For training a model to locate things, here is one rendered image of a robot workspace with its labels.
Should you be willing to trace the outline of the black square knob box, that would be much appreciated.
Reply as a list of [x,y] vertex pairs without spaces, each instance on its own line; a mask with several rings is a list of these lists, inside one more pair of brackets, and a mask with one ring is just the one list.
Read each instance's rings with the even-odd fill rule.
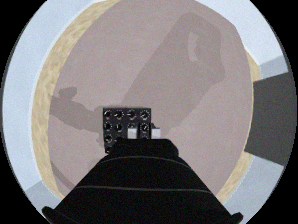
[[138,139],[151,139],[149,137],[151,108],[103,108],[103,137],[106,154],[109,154],[110,147],[119,138],[128,138],[128,128],[133,127],[135,123],[140,123]]

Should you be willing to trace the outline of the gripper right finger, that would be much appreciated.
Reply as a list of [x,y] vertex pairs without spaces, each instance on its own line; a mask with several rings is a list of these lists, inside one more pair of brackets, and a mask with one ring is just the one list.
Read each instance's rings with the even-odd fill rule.
[[149,137],[151,139],[160,139],[160,128],[156,128],[153,123],[149,123]]

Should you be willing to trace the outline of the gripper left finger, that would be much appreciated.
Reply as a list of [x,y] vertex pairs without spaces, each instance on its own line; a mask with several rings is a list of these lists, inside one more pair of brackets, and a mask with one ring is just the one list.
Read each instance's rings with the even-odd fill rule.
[[138,139],[140,136],[140,123],[128,128],[128,138]]

